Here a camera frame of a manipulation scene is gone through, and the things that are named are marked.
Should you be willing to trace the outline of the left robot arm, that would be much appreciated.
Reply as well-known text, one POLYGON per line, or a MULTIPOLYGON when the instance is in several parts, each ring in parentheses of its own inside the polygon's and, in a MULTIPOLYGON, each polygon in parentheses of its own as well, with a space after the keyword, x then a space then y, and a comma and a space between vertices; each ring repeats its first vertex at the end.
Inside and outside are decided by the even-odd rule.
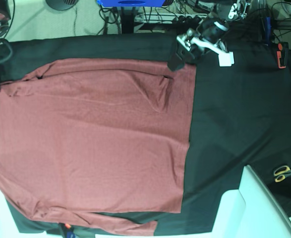
POLYGON ((229 32, 229 23, 247 17, 250 5, 249 0, 237 0, 226 13, 216 10, 208 14, 197 27, 177 35, 176 47, 168 61, 168 68, 177 71, 183 68, 187 61, 193 61, 208 52, 218 55, 220 67, 232 66, 233 52, 227 49, 222 38, 229 32))

